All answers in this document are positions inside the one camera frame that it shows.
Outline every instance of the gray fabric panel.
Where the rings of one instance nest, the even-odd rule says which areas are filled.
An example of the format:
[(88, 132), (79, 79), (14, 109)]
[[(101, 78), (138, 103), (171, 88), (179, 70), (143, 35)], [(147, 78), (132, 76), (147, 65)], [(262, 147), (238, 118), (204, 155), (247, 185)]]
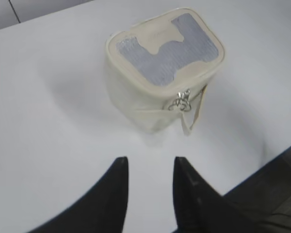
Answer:
[(207, 34), (189, 14), (172, 20), (183, 35), (184, 41), (169, 41), (160, 47), (157, 54), (150, 54), (136, 37), (125, 38), (116, 44), (123, 55), (150, 83), (157, 86), (169, 85), (177, 70), (196, 61), (210, 62), (219, 51)]

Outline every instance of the white surface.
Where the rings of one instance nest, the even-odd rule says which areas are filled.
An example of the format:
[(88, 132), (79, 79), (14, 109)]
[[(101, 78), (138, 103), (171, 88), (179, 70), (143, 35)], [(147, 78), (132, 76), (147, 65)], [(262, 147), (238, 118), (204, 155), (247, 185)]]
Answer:
[(0, 0), (0, 29), (18, 24), (8, 0)]
[[(190, 137), (180, 122), (145, 135), (110, 104), (104, 42), (180, 6), (222, 40), (226, 64)], [(291, 0), (96, 0), (0, 31), (0, 233), (58, 214), (124, 155), (124, 232), (171, 232), (175, 156), (223, 194), (290, 145)]]
[(90, 0), (11, 0), (21, 22), (60, 11)]

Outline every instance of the white pouch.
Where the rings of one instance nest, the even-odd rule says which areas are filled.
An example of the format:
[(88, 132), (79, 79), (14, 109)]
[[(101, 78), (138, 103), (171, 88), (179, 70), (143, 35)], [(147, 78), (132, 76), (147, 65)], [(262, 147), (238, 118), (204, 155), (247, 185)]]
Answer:
[(109, 96), (147, 132), (181, 118), (184, 132), (190, 133), (224, 56), (224, 47), (194, 10), (175, 9), (108, 39)]

